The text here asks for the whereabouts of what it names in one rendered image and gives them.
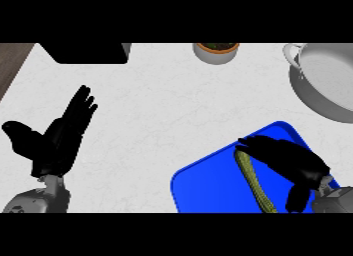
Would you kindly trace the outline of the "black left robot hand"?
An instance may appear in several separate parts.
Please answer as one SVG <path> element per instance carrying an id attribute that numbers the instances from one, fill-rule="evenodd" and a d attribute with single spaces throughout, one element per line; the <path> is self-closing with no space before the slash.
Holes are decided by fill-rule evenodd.
<path id="1" fill-rule="evenodd" d="M 10 137 L 14 152 L 33 161 L 33 177 L 63 177 L 72 170 L 83 134 L 98 109 L 94 100 L 91 88 L 82 85 L 63 116 L 52 121 L 44 134 L 19 121 L 4 123 L 2 130 Z"/>

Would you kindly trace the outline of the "blue tray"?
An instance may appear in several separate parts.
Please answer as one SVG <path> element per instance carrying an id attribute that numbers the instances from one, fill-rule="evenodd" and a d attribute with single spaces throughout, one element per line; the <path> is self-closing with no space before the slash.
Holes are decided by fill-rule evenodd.
<path id="1" fill-rule="evenodd" d="M 171 191 L 179 213 L 262 212 L 236 161 L 237 144 L 230 144 L 175 173 Z M 252 165 L 277 212 L 286 213 L 293 183 L 255 158 Z"/>

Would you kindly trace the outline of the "grey metal pot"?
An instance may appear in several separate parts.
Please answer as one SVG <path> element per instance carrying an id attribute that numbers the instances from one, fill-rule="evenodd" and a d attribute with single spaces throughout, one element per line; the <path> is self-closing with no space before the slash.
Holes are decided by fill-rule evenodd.
<path id="1" fill-rule="evenodd" d="M 289 43 L 283 53 L 305 105 L 326 118 L 353 124 L 353 43 Z"/>

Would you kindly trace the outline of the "black appliance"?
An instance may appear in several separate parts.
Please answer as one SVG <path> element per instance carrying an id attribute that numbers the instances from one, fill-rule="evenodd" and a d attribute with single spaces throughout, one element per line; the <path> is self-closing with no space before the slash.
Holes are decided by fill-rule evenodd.
<path id="1" fill-rule="evenodd" d="M 42 43 L 41 46 L 60 64 L 126 64 L 131 43 Z"/>

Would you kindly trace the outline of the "white potted plant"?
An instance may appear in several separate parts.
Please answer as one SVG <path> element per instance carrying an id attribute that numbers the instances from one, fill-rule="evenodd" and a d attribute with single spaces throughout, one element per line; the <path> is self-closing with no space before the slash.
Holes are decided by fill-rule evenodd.
<path id="1" fill-rule="evenodd" d="M 236 57 L 240 44 L 236 43 L 230 49 L 213 50 L 208 48 L 202 43 L 193 44 L 193 49 L 199 59 L 212 65 L 227 64 Z"/>

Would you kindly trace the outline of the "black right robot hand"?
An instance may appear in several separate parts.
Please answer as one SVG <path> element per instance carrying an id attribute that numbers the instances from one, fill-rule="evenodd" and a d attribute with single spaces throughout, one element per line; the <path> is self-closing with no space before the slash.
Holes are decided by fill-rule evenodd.
<path id="1" fill-rule="evenodd" d="M 265 163 L 293 183 L 286 209 L 289 212 L 302 213 L 311 191 L 320 190 L 321 182 L 330 175 L 332 168 L 323 158 L 295 142 L 264 135 L 240 138 L 236 149 Z"/>

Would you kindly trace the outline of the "long green squash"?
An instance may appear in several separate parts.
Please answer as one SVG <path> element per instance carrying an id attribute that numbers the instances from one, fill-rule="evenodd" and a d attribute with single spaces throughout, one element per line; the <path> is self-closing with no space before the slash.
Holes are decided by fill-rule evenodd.
<path id="1" fill-rule="evenodd" d="M 234 157 L 262 212 L 277 213 L 275 205 L 261 186 L 249 154 L 237 150 L 234 153 Z"/>

